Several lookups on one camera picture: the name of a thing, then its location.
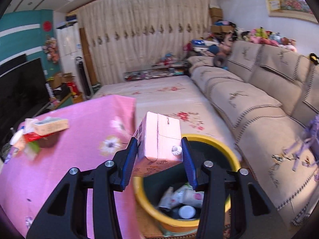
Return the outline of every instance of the pink tablecloth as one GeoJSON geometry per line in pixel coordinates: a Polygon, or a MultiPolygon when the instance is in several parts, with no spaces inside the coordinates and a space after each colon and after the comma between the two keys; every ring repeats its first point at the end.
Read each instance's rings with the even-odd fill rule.
{"type": "MultiPolygon", "coordinates": [[[[34,161],[20,153],[4,165],[0,174],[0,205],[24,237],[28,231],[26,217],[37,215],[70,168],[94,169],[112,159],[113,153],[101,150],[101,143],[109,136],[120,139],[121,148],[117,151],[126,147],[134,133],[134,115],[134,98],[112,95],[39,117],[40,120],[46,116],[66,118],[70,128],[61,132],[53,148],[42,149],[34,161]]],[[[115,201],[123,238],[139,239],[132,186],[122,193],[116,192],[115,201]]],[[[88,237],[93,238],[92,190],[88,193],[87,231],[88,237]]]]}

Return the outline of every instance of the round red ornament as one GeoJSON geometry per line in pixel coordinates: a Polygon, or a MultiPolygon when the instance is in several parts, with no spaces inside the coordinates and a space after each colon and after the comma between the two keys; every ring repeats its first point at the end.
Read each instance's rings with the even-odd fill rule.
{"type": "Polygon", "coordinates": [[[44,30],[45,32],[51,31],[51,30],[52,30],[52,23],[49,22],[49,21],[45,21],[45,22],[43,23],[43,30],[44,30]]]}

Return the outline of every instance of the floral bedspread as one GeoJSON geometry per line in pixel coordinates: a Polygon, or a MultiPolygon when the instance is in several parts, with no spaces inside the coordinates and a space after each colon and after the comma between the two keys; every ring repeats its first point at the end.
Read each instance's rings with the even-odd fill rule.
{"type": "Polygon", "coordinates": [[[213,137],[226,144],[241,160],[226,124],[188,76],[105,85],[94,98],[111,94],[136,98],[136,126],[148,111],[177,118],[182,133],[213,137]]]}

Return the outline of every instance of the metal bolt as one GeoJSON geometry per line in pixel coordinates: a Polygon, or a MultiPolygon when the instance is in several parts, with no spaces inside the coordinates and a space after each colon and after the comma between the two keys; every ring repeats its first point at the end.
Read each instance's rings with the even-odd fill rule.
{"type": "Polygon", "coordinates": [[[213,166],[214,166],[214,164],[213,164],[212,161],[205,161],[205,162],[204,162],[204,165],[205,165],[206,167],[213,167],[213,166]]]}
{"type": "Polygon", "coordinates": [[[105,165],[106,167],[112,167],[112,166],[114,165],[114,162],[113,162],[112,160],[109,160],[109,161],[106,161],[106,162],[104,163],[104,165],[105,165]]]}
{"type": "Polygon", "coordinates": [[[248,170],[247,169],[240,169],[239,172],[242,174],[242,175],[248,175],[248,170]]]}
{"type": "Polygon", "coordinates": [[[78,169],[77,168],[72,168],[69,170],[69,173],[74,175],[74,174],[77,174],[78,173],[78,169]]]}

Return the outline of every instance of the blue gripper pad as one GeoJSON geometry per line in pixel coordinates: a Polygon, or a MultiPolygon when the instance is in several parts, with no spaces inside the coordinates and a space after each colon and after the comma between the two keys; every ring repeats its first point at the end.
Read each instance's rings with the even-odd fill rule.
{"type": "Polygon", "coordinates": [[[181,147],[183,150],[183,163],[184,163],[187,179],[189,184],[195,190],[198,187],[198,182],[196,177],[196,166],[192,159],[192,149],[190,148],[190,145],[186,137],[182,138],[181,147]]]}
{"type": "Polygon", "coordinates": [[[130,140],[130,143],[127,146],[126,150],[128,150],[128,154],[127,154],[125,163],[123,165],[122,179],[121,179],[121,183],[120,183],[120,187],[123,190],[126,188],[126,186],[130,182],[135,158],[136,158],[136,155],[138,153],[138,141],[136,138],[132,138],[130,140]]]}

